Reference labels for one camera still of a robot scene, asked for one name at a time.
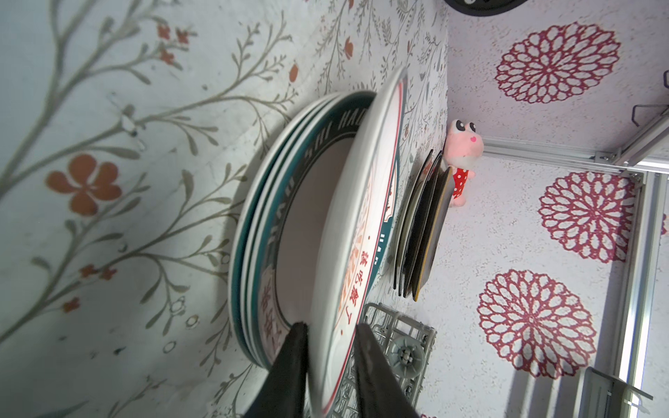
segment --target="red polka dot outfit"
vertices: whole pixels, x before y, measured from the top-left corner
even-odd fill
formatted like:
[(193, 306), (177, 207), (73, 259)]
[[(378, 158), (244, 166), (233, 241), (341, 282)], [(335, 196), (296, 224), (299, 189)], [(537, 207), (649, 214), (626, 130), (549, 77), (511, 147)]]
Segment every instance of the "red polka dot outfit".
[(467, 182), (467, 176), (469, 175), (469, 170), (458, 169), (455, 174), (453, 174), (453, 180), (456, 182), (456, 189), (453, 192), (453, 199), (457, 199), (462, 194), (464, 190), (464, 183)]

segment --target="stack of plates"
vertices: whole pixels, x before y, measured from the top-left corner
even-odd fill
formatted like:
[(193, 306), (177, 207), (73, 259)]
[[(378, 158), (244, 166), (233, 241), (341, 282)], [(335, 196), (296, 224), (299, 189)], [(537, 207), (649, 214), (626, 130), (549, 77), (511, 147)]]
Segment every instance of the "stack of plates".
[(265, 156), (240, 215), (228, 282), (235, 335), (269, 369), (291, 325), (306, 322), (311, 406), (323, 414), (393, 223), (406, 90), (402, 69), (378, 95), (307, 106)]
[(431, 150), (418, 172), (409, 200), (400, 217), (393, 288), (405, 298), (418, 301), (432, 269), (446, 211), (455, 190), (453, 168), (442, 151)]

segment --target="orange flower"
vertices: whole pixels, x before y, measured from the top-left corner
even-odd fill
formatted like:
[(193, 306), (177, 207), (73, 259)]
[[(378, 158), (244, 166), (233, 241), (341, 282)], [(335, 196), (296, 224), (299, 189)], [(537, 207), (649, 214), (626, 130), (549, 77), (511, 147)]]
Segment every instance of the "orange flower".
[(114, 274), (116, 274), (118, 270), (117, 269), (110, 269), (109, 267), (104, 268), (102, 271), (102, 274), (100, 274), (100, 278), (103, 280), (111, 280)]
[(81, 305), (79, 305), (79, 298), (74, 298), (70, 300), (69, 302), (65, 302), (63, 304), (63, 312), (66, 314), (70, 311), (73, 311), (75, 309), (78, 309)]
[(167, 52), (165, 48), (161, 49), (161, 60), (165, 61), (168, 66), (174, 64), (174, 54)]
[(188, 43), (188, 31), (187, 30), (182, 31), (182, 30), (179, 30), (179, 28), (177, 28), (176, 32), (177, 32), (177, 39), (179, 40), (179, 42)]
[(291, 83), (295, 83), (295, 80), (297, 80), (297, 73), (299, 71), (300, 69), (297, 68), (297, 64), (293, 64), (292, 68), (290, 69), (290, 73), (288, 73), (288, 79)]
[(88, 264), (87, 266), (80, 268), (79, 272), (82, 274), (83, 278), (87, 278), (91, 274), (97, 274), (98, 270), (95, 270), (95, 266), (92, 264)]
[(93, 183), (88, 179), (98, 165), (95, 159), (88, 154), (81, 154), (72, 159), (68, 165), (70, 177), (79, 187), (70, 184), (68, 177), (61, 171), (52, 171), (46, 178), (49, 189), (58, 193), (74, 193), (70, 201), (70, 209), (82, 216), (95, 215), (98, 212), (98, 204), (92, 195), (101, 201), (112, 201), (121, 196), (121, 188), (112, 184), (118, 177), (118, 167), (113, 163), (102, 163), (98, 167), (98, 174)]
[(161, 38), (169, 41), (169, 26), (168, 25), (158, 25), (158, 37), (161, 37)]
[(344, 44), (344, 53), (348, 60), (353, 56), (353, 44), (351, 43), (351, 37), (346, 38), (346, 43)]

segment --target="pink frog plush toy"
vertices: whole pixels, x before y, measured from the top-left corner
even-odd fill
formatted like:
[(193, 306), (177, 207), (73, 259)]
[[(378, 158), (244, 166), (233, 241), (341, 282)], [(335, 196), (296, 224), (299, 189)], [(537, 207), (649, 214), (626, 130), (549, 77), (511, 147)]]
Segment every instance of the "pink frog plush toy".
[(462, 195), (464, 183), (474, 178), (472, 167), (474, 162), (483, 154), (483, 140), (476, 133), (473, 122), (462, 123), (454, 120), (448, 127), (446, 143), (444, 144), (444, 159), (454, 168), (453, 178), (456, 189), (453, 192), (451, 206), (462, 206), (467, 199)]

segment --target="plush toy head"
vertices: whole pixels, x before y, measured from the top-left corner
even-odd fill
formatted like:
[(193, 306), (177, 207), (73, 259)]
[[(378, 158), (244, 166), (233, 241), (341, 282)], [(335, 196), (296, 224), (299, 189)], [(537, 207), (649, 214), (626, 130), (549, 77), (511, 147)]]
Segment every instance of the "plush toy head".
[(483, 140), (476, 133), (473, 122), (462, 123), (454, 120), (448, 127), (444, 145), (444, 159), (448, 165), (471, 170), (474, 161), (483, 154)]

